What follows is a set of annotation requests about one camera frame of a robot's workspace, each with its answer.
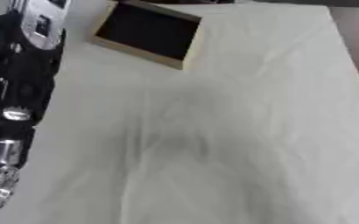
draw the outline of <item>white cloth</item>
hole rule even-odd
[[[359,224],[359,75],[327,8],[173,6],[204,17],[181,72],[86,42],[103,5],[74,2],[0,224]]]

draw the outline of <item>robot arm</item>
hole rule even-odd
[[[0,209],[10,199],[60,69],[70,0],[11,0],[0,16]]]

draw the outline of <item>wooden frame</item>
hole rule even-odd
[[[186,67],[189,66],[190,61],[194,57],[195,52],[197,51],[197,48],[200,45],[200,41],[201,41],[201,26],[200,26],[201,18],[200,17],[196,17],[194,15],[182,13],[182,12],[175,11],[175,10],[166,9],[163,7],[158,7],[156,5],[140,2],[137,0],[130,0],[130,1],[123,2],[121,4],[128,4],[128,5],[138,7],[138,8],[144,9],[144,10],[154,11],[154,12],[164,14],[164,15],[167,15],[170,17],[181,18],[181,19],[185,19],[188,21],[198,23],[199,26],[194,34],[194,38],[192,40],[190,47],[187,49],[185,58],[183,60],[170,58],[165,55],[156,54],[154,52],[148,52],[148,51],[136,48],[131,45],[125,45],[125,44],[118,43],[113,40],[98,37],[96,35],[97,32],[100,31],[100,29],[105,24],[105,22],[107,21],[107,19],[113,12],[113,10],[117,7],[117,2],[111,2],[111,1],[109,2],[106,12],[103,13],[103,15],[99,19],[98,23],[94,27],[93,38],[92,38],[93,43],[95,43],[99,46],[114,49],[114,50],[117,50],[117,51],[123,52],[123,53],[128,53],[128,54],[131,54],[134,56],[138,56],[138,57],[141,57],[141,58],[144,58],[147,60],[151,60],[151,61],[163,64],[163,65],[166,65],[169,67],[177,68],[180,70],[185,69]]]

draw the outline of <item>wooden tray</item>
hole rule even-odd
[[[123,53],[184,69],[200,41],[201,18],[140,1],[109,2],[93,41]]]

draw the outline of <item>white surface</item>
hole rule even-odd
[[[359,224],[359,76],[326,8],[173,7],[204,17],[180,72],[83,42],[103,2],[74,3],[0,224]]]

